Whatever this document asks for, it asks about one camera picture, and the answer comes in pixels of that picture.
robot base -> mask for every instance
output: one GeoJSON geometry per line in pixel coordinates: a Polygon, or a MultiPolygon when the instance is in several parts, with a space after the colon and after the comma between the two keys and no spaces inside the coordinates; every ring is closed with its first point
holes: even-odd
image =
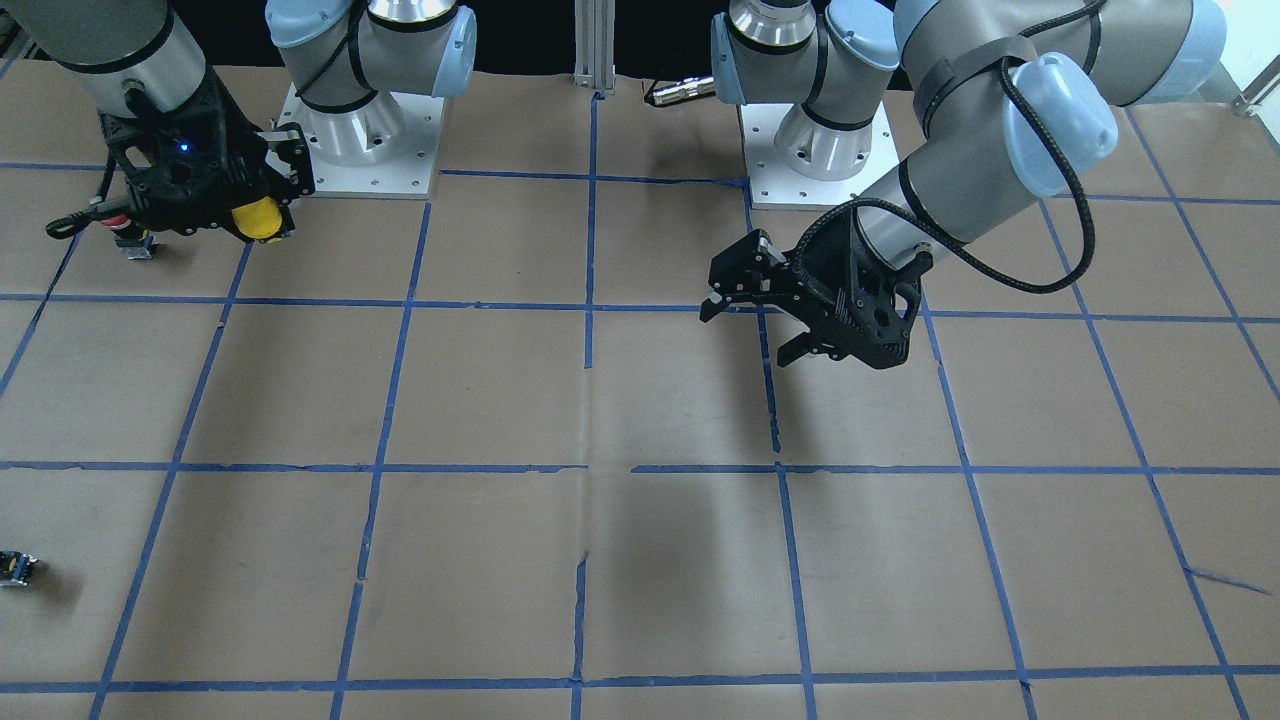
{"type": "MultiPolygon", "coordinates": [[[[380,197],[402,200],[428,200],[435,177],[436,154],[440,146],[444,100],[428,95],[393,92],[404,111],[404,136],[399,138],[398,154],[372,165],[335,165],[325,161],[319,152],[311,154],[311,170],[316,178],[314,197],[380,197]]],[[[293,95],[293,87],[280,110],[280,123],[297,119],[302,132],[311,137],[307,113],[300,113],[302,101],[293,95]]],[[[278,160],[271,158],[271,165],[278,160]]],[[[276,167],[288,173],[288,168],[276,167]]]]}
{"type": "Polygon", "coordinates": [[[741,106],[742,147],[751,178],[751,206],[762,210],[827,210],[858,197],[884,173],[897,167],[897,147],[882,104],[872,120],[874,140],[867,163],[845,181],[818,181],[792,170],[773,146],[773,136],[791,104],[741,106]]]}

blue tape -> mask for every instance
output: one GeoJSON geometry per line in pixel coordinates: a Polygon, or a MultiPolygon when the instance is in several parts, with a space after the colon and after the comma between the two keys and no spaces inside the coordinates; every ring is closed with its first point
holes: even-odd
{"type": "Polygon", "coordinates": [[[773,359],[769,356],[769,328],[764,323],[764,313],[755,315],[760,333],[760,357],[764,361],[764,397],[769,404],[769,438],[773,441],[774,455],[782,452],[782,432],[778,429],[778,400],[773,387],[773,359]]]}
{"type": "Polygon", "coordinates": [[[585,680],[584,688],[705,688],[737,685],[799,685],[800,675],[623,675],[599,680],[585,680]]]}
{"type": "Polygon", "coordinates": [[[396,340],[396,356],[392,360],[392,375],[387,383],[387,404],[383,411],[383,427],[378,434],[378,452],[374,457],[374,474],[369,482],[369,511],[360,539],[360,557],[356,561],[356,582],[351,589],[351,606],[347,610],[347,628],[342,639],[342,655],[338,659],[337,687],[333,691],[333,703],[329,708],[332,720],[342,717],[342,703],[346,694],[347,678],[351,673],[351,656],[356,646],[356,628],[360,621],[360,607],[364,600],[365,579],[369,577],[369,556],[374,547],[374,528],[378,524],[378,501],[381,496],[383,473],[387,464],[387,446],[390,443],[392,423],[396,419],[396,397],[399,393],[401,372],[404,368],[404,351],[408,346],[410,325],[413,322],[413,299],[422,274],[422,256],[426,254],[426,237],[431,225],[431,204],[422,206],[422,220],[419,225],[417,246],[413,251],[413,269],[410,272],[408,290],[404,292],[404,310],[401,314],[399,333],[396,340]]]}
{"type": "Polygon", "coordinates": [[[795,516],[791,512],[791,488],[787,471],[777,466],[778,497],[782,501],[782,532],[787,541],[787,569],[791,574],[791,603],[796,615],[796,641],[800,651],[800,683],[804,685],[805,717],[818,720],[818,698],[813,689],[813,664],[809,659],[809,623],[804,611],[804,588],[800,584],[800,553],[796,550],[795,516]]]}
{"type": "Polygon", "coordinates": [[[22,333],[22,340],[18,341],[18,347],[13,351],[13,357],[9,359],[9,364],[5,366],[4,375],[0,375],[0,397],[4,397],[6,389],[9,389],[9,383],[13,382],[13,375],[18,372],[18,364],[22,363],[23,355],[27,354],[27,348],[31,346],[31,338],[36,336],[36,328],[40,327],[40,319],[45,316],[45,307],[49,306],[49,300],[54,295],[54,290],[58,287],[58,281],[63,279],[63,273],[67,272],[67,265],[72,261],[72,255],[76,254],[76,249],[79,247],[82,233],[76,233],[70,242],[67,243],[67,252],[63,254],[61,261],[58,264],[58,269],[54,270],[54,278],[49,281],[49,288],[45,290],[45,295],[41,296],[40,305],[36,306],[35,313],[31,314],[31,320],[27,323],[27,329],[22,333]]]}
{"type": "MultiPolygon", "coordinates": [[[[1226,304],[1228,311],[1230,311],[1231,318],[1236,320],[1236,328],[1240,334],[1244,336],[1244,343],[1249,346],[1249,352],[1253,355],[1253,361],[1258,365],[1258,370],[1262,372],[1262,377],[1266,379],[1267,386],[1271,388],[1271,395],[1276,400],[1280,400],[1280,384],[1276,384],[1275,377],[1267,368],[1266,361],[1262,359],[1262,354],[1258,352],[1258,346],[1253,342],[1253,336],[1249,334],[1249,329],[1239,322],[1240,314],[1235,309],[1235,302],[1231,301],[1231,296],[1226,292],[1226,286],[1222,284],[1222,279],[1217,275],[1217,270],[1213,269],[1213,263],[1208,259],[1208,252],[1204,251],[1204,245],[1201,242],[1199,236],[1196,234],[1196,228],[1192,227],[1190,218],[1187,217],[1187,209],[1183,208],[1181,199],[1174,192],[1174,186],[1169,182],[1169,176],[1165,174],[1165,169],[1160,167],[1160,160],[1156,159],[1156,154],[1151,149],[1151,143],[1147,142],[1147,136],[1138,127],[1138,122],[1133,117],[1133,110],[1125,109],[1125,117],[1129,118],[1129,124],[1133,126],[1134,133],[1138,136],[1138,142],[1142,143],[1142,149],[1147,152],[1147,158],[1151,159],[1151,164],[1156,168],[1156,174],[1160,177],[1161,184],[1165,186],[1165,191],[1169,192],[1169,197],[1174,200],[1174,208],[1178,209],[1178,217],[1181,218],[1183,225],[1187,228],[1187,233],[1192,238],[1192,243],[1196,246],[1196,251],[1201,256],[1201,261],[1204,263],[1204,269],[1208,270],[1208,277],[1213,279],[1213,287],[1217,288],[1219,295],[1222,296],[1222,302],[1226,304]]],[[[1240,714],[1247,715],[1243,710],[1243,703],[1240,705],[1240,714]]]]}
{"type": "Polygon", "coordinates": [[[1016,670],[943,670],[938,673],[819,673],[819,685],[991,683],[1016,680],[1016,670]]]}
{"type": "Polygon", "coordinates": [[[586,653],[586,559],[590,553],[584,552],[582,560],[577,564],[573,574],[573,587],[577,598],[573,602],[573,673],[571,680],[582,682],[582,659],[586,653]]]}
{"type": "Polygon", "coordinates": [[[987,512],[982,506],[982,493],[978,491],[978,482],[974,478],[973,466],[969,462],[969,452],[965,448],[964,432],[960,429],[960,415],[956,411],[955,396],[951,392],[951,382],[947,377],[946,364],[942,360],[942,346],[938,342],[937,328],[933,325],[933,311],[929,309],[928,299],[922,302],[920,316],[929,334],[929,346],[933,348],[933,359],[938,364],[938,382],[942,386],[942,397],[946,401],[947,416],[951,420],[951,433],[955,437],[956,451],[960,454],[960,465],[964,470],[965,486],[969,488],[969,500],[973,503],[974,518],[978,521],[978,532],[982,536],[982,544],[987,552],[987,564],[991,566],[991,579],[996,585],[996,596],[1000,600],[1000,612],[1005,619],[1005,630],[1009,634],[1009,648],[1014,656],[1014,669],[1023,692],[1023,705],[1027,708],[1028,720],[1037,720],[1036,701],[1032,697],[1030,680],[1027,675],[1027,660],[1023,656],[1023,644],[1018,638],[1018,625],[1014,621],[1014,607],[1009,601],[1009,589],[1005,587],[1004,573],[1000,569],[1000,559],[996,556],[996,544],[991,537],[991,528],[987,524],[987,512]]]}
{"type": "MultiPolygon", "coordinates": [[[[1129,122],[1133,123],[1132,115],[1129,118],[1129,122]]],[[[1133,124],[1134,124],[1134,131],[1139,133],[1138,136],[1139,141],[1142,141],[1143,146],[1146,147],[1146,140],[1143,140],[1140,135],[1142,131],[1138,129],[1138,126],[1135,123],[1133,124]]],[[[1156,156],[1149,154],[1149,149],[1147,150],[1152,164],[1155,164],[1156,156]]],[[[1170,190],[1170,196],[1172,196],[1172,188],[1169,187],[1167,181],[1165,181],[1164,173],[1158,165],[1156,167],[1156,172],[1157,174],[1161,176],[1161,181],[1165,182],[1165,187],[1170,190]]],[[[1062,245],[1062,238],[1059,236],[1057,225],[1053,223],[1053,218],[1050,215],[1048,206],[1044,204],[1044,201],[1041,201],[1039,206],[1041,206],[1041,215],[1044,218],[1044,224],[1048,227],[1050,237],[1053,238],[1053,246],[1057,250],[1057,255],[1060,261],[1062,263],[1062,268],[1069,269],[1070,260],[1066,256],[1066,249],[1062,245]]],[[[1093,341],[1093,347],[1098,354],[1098,360],[1102,363],[1102,372],[1107,377],[1107,384],[1111,386],[1111,393],[1115,396],[1116,406],[1120,409],[1120,416],[1124,419],[1125,429],[1129,433],[1129,439],[1133,442],[1133,448],[1134,452],[1137,452],[1138,455],[1138,461],[1142,462],[1144,468],[1147,468],[1146,471],[1147,484],[1151,488],[1151,495],[1156,501],[1156,509],[1160,511],[1160,519],[1164,523],[1165,532],[1169,536],[1169,541],[1174,547],[1174,553],[1178,556],[1178,564],[1184,569],[1183,578],[1187,582],[1187,588],[1192,593],[1192,598],[1196,601],[1196,610],[1199,612],[1201,623],[1204,625],[1204,630],[1208,634],[1210,644],[1213,647],[1213,655],[1217,656],[1219,665],[1224,669],[1222,673],[1226,676],[1226,684],[1231,691],[1231,698],[1235,701],[1235,707],[1240,714],[1240,720],[1249,720],[1249,714],[1244,708],[1244,698],[1240,694],[1240,688],[1236,684],[1235,678],[1230,674],[1230,671],[1225,670],[1228,665],[1226,651],[1222,648],[1222,642],[1217,635],[1217,629],[1213,626],[1212,618],[1210,618],[1208,606],[1204,605],[1204,597],[1199,592],[1199,585],[1196,583],[1196,577],[1185,570],[1185,568],[1189,566],[1189,564],[1187,562],[1187,553],[1183,551],[1183,543],[1178,537],[1178,530],[1174,528],[1174,520],[1169,514],[1169,507],[1165,505],[1165,497],[1160,491],[1160,486],[1156,483],[1156,474],[1149,469],[1151,462],[1147,460],[1147,451],[1142,446],[1142,438],[1138,436],[1138,427],[1133,421],[1133,415],[1129,413],[1129,405],[1128,402],[1125,402],[1124,393],[1120,391],[1120,383],[1116,379],[1115,370],[1111,368],[1111,360],[1107,357],[1106,347],[1103,347],[1102,345],[1102,337],[1098,334],[1098,328],[1094,324],[1094,322],[1091,318],[1088,318],[1089,305],[1088,302],[1084,301],[1084,293],[1083,291],[1080,291],[1079,283],[1071,286],[1071,292],[1075,295],[1075,302],[1080,306],[1080,313],[1087,315],[1084,324],[1089,329],[1089,337],[1093,341]]]]}
{"type": "Polygon", "coordinates": [[[84,173],[101,173],[102,165],[69,165],[65,163],[10,163],[0,161],[0,169],[5,170],[74,170],[84,173]]]}
{"type": "Polygon", "coordinates": [[[347,691],[559,691],[573,687],[568,678],[426,678],[412,680],[348,680],[347,691]]]}
{"type": "Polygon", "coordinates": [[[129,623],[133,620],[133,611],[138,603],[138,596],[142,593],[142,582],[146,579],[147,566],[151,562],[151,552],[155,550],[156,537],[160,534],[160,523],[164,520],[165,509],[169,503],[169,495],[173,492],[174,478],[178,475],[178,464],[182,462],[182,454],[187,448],[187,441],[191,437],[191,428],[196,421],[196,411],[200,410],[200,401],[204,398],[205,388],[209,386],[209,375],[214,369],[214,360],[218,357],[218,348],[223,342],[223,333],[227,331],[227,320],[230,316],[232,307],[234,306],[230,300],[236,297],[239,291],[241,281],[244,278],[244,269],[248,266],[250,254],[253,246],[246,245],[244,250],[241,252],[239,264],[236,268],[236,275],[232,278],[232,286],[227,291],[227,302],[223,304],[221,315],[218,319],[218,327],[214,329],[214,337],[209,343],[209,352],[205,354],[205,364],[200,370],[200,379],[196,380],[196,389],[192,392],[191,402],[187,406],[187,415],[182,421],[182,430],[178,433],[178,442],[173,448],[173,457],[170,460],[170,469],[165,475],[164,484],[160,488],[160,497],[156,500],[156,507],[151,514],[151,525],[147,529],[146,541],[142,543],[142,555],[138,557],[137,568],[133,571],[133,580],[129,583],[129,594],[125,597],[124,609],[120,612],[120,621],[115,628],[115,637],[111,641],[111,650],[106,656],[106,665],[102,667],[102,679],[96,693],[93,693],[93,705],[90,708],[90,720],[99,720],[102,715],[102,703],[106,701],[108,688],[111,679],[115,675],[115,664],[120,660],[120,651],[124,647],[124,637],[129,632],[129,623]]]}
{"type": "Polygon", "coordinates": [[[600,154],[600,100],[604,95],[591,95],[591,149],[590,173],[586,188],[586,313],[582,318],[582,368],[590,370],[595,364],[595,209],[596,209],[596,170],[600,154]]]}
{"type": "Polygon", "coordinates": [[[1236,587],[1236,588],[1242,588],[1242,589],[1247,589],[1247,591],[1253,591],[1256,593],[1261,593],[1261,594],[1266,594],[1266,596],[1272,594],[1271,591],[1268,591],[1267,588],[1265,588],[1262,585],[1256,585],[1256,584],[1249,583],[1247,580],[1242,580],[1239,578],[1233,578],[1230,575],[1224,575],[1221,573],[1212,573],[1210,570],[1202,570],[1199,568],[1192,568],[1192,566],[1185,566],[1185,568],[1183,568],[1183,570],[1187,570],[1188,573],[1190,573],[1192,575],[1196,575],[1197,578],[1204,578],[1206,580],[1213,580],[1215,583],[1222,583],[1224,585],[1233,585],[1233,587],[1236,587]]]}
{"type": "MultiPolygon", "coordinates": [[[[1228,665],[1233,675],[1280,675],[1280,665],[1228,665]]],[[[1134,665],[1100,667],[1029,669],[1032,680],[1084,678],[1184,678],[1222,676],[1221,665],[1134,665]]],[[[815,685],[986,683],[1016,680],[1015,670],[940,670],[910,673],[815,673],[815,685]]],[[[577,682],[572,678],[420,678],[348,680],[351,692],[396,691],[540,691],[570,688],[672,688],[672,687],[762,687],[800,685],[797,674],[765,675],[625,675],[577,682]]],[[[99,683],[0,683],[0,694],[90,693],[99,683]]],[[[334,680],[127,680],[113,682],[109,693],[207,693],[207,692],[329,692],[334,680]]]]}

